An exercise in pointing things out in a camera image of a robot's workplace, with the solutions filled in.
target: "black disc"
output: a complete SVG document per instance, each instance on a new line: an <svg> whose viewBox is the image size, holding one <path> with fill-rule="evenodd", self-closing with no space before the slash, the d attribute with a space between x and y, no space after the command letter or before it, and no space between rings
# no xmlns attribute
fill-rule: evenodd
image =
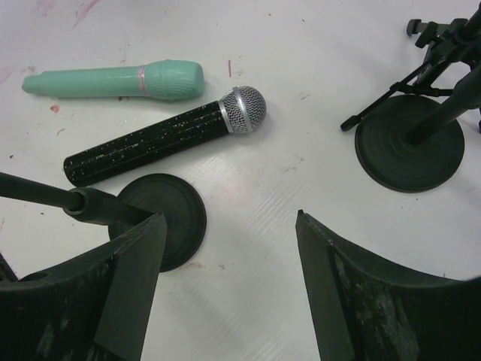
<svg viewBox="0 0 481 361"><path fill-rule="evenodd" d="M355 132L355 151L364 170L398 192L431 190L450 179L464 155L457 120L414 146L406 134L439 103L422 96L395 96L371 111Z"/></svg>
<svg viewBox="0 0 481 361"><path fill-rule="evenodd" d="M169 174L146 175L125 187L118 198L128 205L165 215L167 238L160 272L180 267L200 247L207 215L200 195L184 180ZM109 226L110 239L130 228L121 223Z"/></svg>

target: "microphone head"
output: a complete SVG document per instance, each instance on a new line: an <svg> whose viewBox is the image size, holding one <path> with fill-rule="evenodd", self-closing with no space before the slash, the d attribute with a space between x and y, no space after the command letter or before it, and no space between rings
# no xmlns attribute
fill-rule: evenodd
<svg viewBox="0 0 481 361"><path fill-rule="evenodd" d="M219 100L220 110L230 133L249 133L264 121L267 105L251 86L235 86Z"/></svg>

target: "green microphone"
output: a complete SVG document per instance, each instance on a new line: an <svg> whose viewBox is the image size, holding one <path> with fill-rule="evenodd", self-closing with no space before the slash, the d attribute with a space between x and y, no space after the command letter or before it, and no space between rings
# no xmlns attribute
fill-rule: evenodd
<svg viewBox="0 0 481 361"><path fill-rule="evenodd" d="M122 68L45 71L23 81L31 94L57 98L147 96L178 100L204 92L204 72L197 62L162 60Z"/></svg>

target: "white surface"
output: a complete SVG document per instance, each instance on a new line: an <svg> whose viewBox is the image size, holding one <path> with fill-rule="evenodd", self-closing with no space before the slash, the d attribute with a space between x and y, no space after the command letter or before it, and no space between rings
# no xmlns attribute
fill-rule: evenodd
<svg viewBox="0 0 481 361"><path fill-rule="evenodd" d="M194 184L207 207L193 264L159 276L143 360L319 359L295 237L300 208L402 265L456 279L481 274L479 113L461 118L467 146L455 177L417 195L371 180L356 159L354 133L339 130L422 61L404 32L410 18L469 17L477 1L95 3L77 22L86 0L0 0L2 171L68 189L62 162L71 154L219 99L232 86L254 86L268 102L268 118L252 135L224 137L98 185L117 194L142 175L174 174ZM20 89L28 67L165 58L200 62L205 94L189 102L118 102L38 98ZM451 69L440 86L465 72ZM19 277L106 241L105 228L0 199L0 251Z"/></svg>

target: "small black tripod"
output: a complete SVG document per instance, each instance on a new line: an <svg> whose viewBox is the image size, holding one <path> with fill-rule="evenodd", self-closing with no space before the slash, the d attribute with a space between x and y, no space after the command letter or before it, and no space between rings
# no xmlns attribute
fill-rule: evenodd
<svg viewBox="0 0 481 361"><path fill-rule="evenodd" d="M420 34L416 46L428 46L424 62L340 127L346 132L359 124L356 153L375 181L414 193L441 185L461 164L464 136L456 117L481 108L481 8L449 25L411 20L407 34ZM469 65L470 73L454 89L433 88L454 62ZM391 97L396 92L409 95ZM440 105L424 96L449 98Z"/></svg>

